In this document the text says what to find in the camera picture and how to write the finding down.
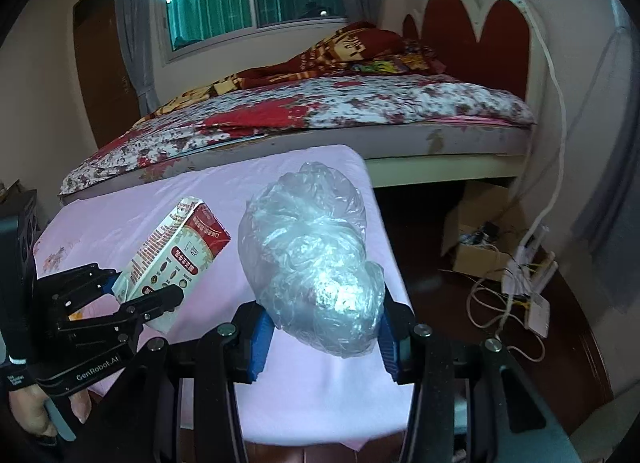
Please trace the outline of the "person's left hand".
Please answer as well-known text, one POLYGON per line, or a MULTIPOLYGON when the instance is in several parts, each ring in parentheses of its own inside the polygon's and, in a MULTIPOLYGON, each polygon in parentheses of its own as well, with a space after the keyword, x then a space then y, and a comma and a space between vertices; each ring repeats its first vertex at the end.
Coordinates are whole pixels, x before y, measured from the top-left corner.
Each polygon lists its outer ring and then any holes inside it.
MULTIPOLYGON (((44 406, 48 399, 49 397, 38 385, 9 392, 9 405, 14 420, 26 433, 51 438, 58 435, 58 430, 44 406)), ((81 423, 85 423, 92 408, 88 391, 81 391, 70 397, 70 407, 74 416, 81 423)))

